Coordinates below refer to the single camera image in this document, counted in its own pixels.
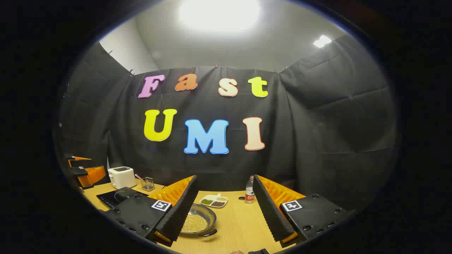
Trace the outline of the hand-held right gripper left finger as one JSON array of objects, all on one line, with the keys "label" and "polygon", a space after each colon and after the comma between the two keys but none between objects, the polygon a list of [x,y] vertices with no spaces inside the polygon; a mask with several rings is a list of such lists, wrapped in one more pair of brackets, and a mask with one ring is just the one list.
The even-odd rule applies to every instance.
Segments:
[{"label": "hand-held right gripper left finger", "polygon": [[103,215],[125,230],[170,247],[177,240],[198,191],[198,177],[192,175],[151,195],[124,194],[125,199]]}]

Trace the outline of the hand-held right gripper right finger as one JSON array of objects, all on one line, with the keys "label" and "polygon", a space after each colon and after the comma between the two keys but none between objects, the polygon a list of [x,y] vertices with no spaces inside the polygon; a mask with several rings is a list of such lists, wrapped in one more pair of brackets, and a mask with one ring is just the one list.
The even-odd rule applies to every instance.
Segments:
[{"label": "hand-held right gripper right finger", "polygon": [[254,175],[253,191],[273,239],[283,248],[318,238],[355,214],[318,193],[300,194],[260,175]]}]

